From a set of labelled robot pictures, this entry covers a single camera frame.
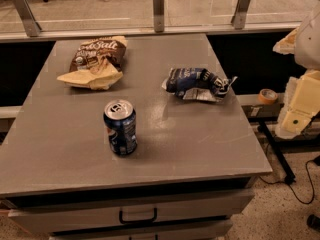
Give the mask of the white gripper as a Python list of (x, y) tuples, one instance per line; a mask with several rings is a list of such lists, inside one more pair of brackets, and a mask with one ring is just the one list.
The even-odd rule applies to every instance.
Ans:
[(290, 77), (275, 129), (277, 137), (293, 139), (300, 135), (320, 111), (320, 3), (273, 51), (293, 54), (295, 62), (307, 70), (300, 78)]

